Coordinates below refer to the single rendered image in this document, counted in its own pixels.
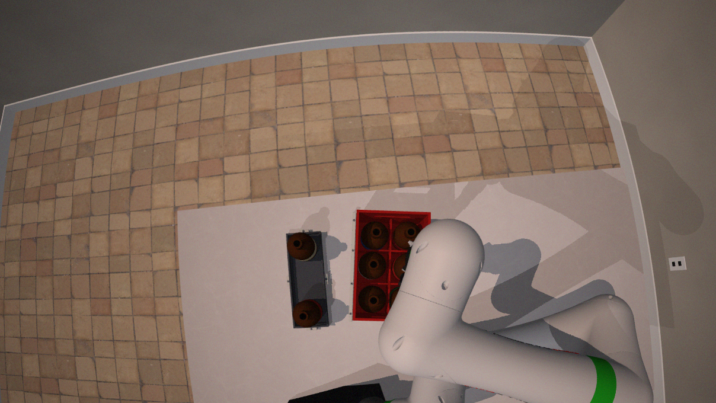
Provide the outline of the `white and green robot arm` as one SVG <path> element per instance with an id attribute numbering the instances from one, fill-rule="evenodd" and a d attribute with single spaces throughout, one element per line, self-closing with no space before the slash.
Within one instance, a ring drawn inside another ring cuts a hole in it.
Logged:
<path id="1" fill-rule="evenodd" d="M 412 391 L 359 403 L 465 403 L 466 386 L 526 403 L 653 403 L 622 298 L 600 294 L 519 326 L 481 330 L 462 320 L 485 260 L 477 232 L 441 219 L 408 243 L 378 343 L 391 368 L 414 376 Z"/>

